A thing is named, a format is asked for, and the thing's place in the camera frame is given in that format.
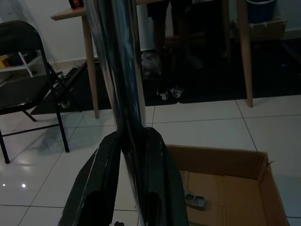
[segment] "wooden table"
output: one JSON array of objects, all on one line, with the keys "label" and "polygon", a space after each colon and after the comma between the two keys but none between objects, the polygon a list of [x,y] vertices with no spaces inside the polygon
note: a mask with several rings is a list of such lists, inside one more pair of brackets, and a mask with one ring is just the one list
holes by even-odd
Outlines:
[{"label": "wooden table", "polygon": [[[157,2],[162,0],[136,0],[137,5],[144,5],[152,2]],[[249,107],[253,106],[253,93],[252,93],[252,69],[251,69],[251,51],[250,51],[250,37],[249,37],[249,27],[248,27],[248,16],[247,16],[247,5],[245,0],[237,0],[237,12],[238,12],[238,25],[240,34],[240,44],[241,44],[241,54],[244,66],[244,75],[246,83],[246,93],[247,93],[247,104]],[[95,63],[94,63],[94,53],[93,53],[93,42],[90,30],[90,24],[87,20],[85,8],[80,8],[77,10],[72,10],[71,8],[59,12],[51,16],[53,20],[64,20],[68,18],[74,18],[81,16],[84,39],[85,39],[85,49],[87,57],[87,67],[90,80],[90,88],[92,94],[93,108],[95,113],[95,118],[98,119],[98,97],[97,97],[97,86],[96,86],[96,73],[95,73]],[[222,0],[222,17],[223,17],[223,27],[225,34],[225,46],[228,57],[228,62],[231,59],[230,53],[230,18],[229,18],[229,0]]]}]

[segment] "chrome pole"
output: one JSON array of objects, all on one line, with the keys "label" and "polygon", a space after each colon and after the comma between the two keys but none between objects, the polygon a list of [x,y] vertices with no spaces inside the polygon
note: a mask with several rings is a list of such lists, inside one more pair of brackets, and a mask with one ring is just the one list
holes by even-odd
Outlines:
[{"label": "chrome pole", "polygon": [[139,211],[146,145],[136,2],[85,0],[85,7]]}]

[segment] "wooden table leg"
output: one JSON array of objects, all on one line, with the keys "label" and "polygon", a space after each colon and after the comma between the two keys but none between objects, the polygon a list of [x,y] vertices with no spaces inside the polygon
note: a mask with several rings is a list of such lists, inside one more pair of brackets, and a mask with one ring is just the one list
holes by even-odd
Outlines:
[{"label": "wooden table leg", "polygon": [[250,34],[248,23],[248,12],[246,0],[237,0],[238,26],[241,46],[241,56],[243,59],[247,104],[253,107],[253,91],[252,91],[252,64],[250,49]]},{"label": "wooden table leg", "polygon": [[229,0],[222,0],[222,23],[224,27],[225,47],[229,64],[231,63]]},{"label": "wooden table leg", "polygon": [[97,96],[97,84],[96,84],[96,73],[95,73],[95,61],[94,61],[94,52],[93,52],[93,43],[90,24],[86,16],[81,17],[83,22],[84,30],[84,39],[85,39],[85,48],[86,48],[86,57],[87,57],[87,66],[88,74],[90,81],[90,88],[92,94],[92,102],[94,108],[95,118],[99,118],[98,113],[98,96]]}]

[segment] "black folding chair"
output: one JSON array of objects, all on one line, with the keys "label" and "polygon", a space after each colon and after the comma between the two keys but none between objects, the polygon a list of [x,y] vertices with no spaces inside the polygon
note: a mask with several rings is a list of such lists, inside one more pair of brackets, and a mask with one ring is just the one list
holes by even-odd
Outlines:
[{"label": "black folding chair", "polygon": [[63,82],[58,78],[50,64],[47,62],[43,44],[38,32],[31,25],[22,21],[11,21],[0,24],[0,56],[29,50],[40,51],[46,75],[8,82],[0,87],[0,115],[22,111],[32,121],[36,121],[29,113],[26,112],[26,110],[36,107],[39,103],[41,103],[50,90],[55,105],[58,124],[28,129],[5,135],[3,135],[0,130],[0,145],[6,164],[9,164],[10,160],[6,151],[3,137],[31,132],[39,129],[59,126],[65,151],[69,152],[53,84],[58,82],[59,85],[63,87],[65,92],[69,93],[69,91],[64,86]]}]

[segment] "tiled floor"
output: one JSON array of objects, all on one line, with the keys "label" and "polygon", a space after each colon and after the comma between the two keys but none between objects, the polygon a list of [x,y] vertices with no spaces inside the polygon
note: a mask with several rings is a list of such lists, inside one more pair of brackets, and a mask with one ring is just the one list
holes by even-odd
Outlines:
[{"label": "tiled floor", "polygon": [[[8,133],[45,126],[54,114],[0,116]],[[0,155],[0,219],[4,226],[56,226],[77,173],[101,140],[115,130],[111,110],[64,113],[71,152],[63,151],[59,129],[5,139],[12,160]],[[301,96],[259,98],[254,108],[243,100],[146,108],[146,122],[166,144],[223,147],[269,154],[275,181],[291,226],[301,225]],[[122,156],[113,222],[137,226],[138,216]]]}]

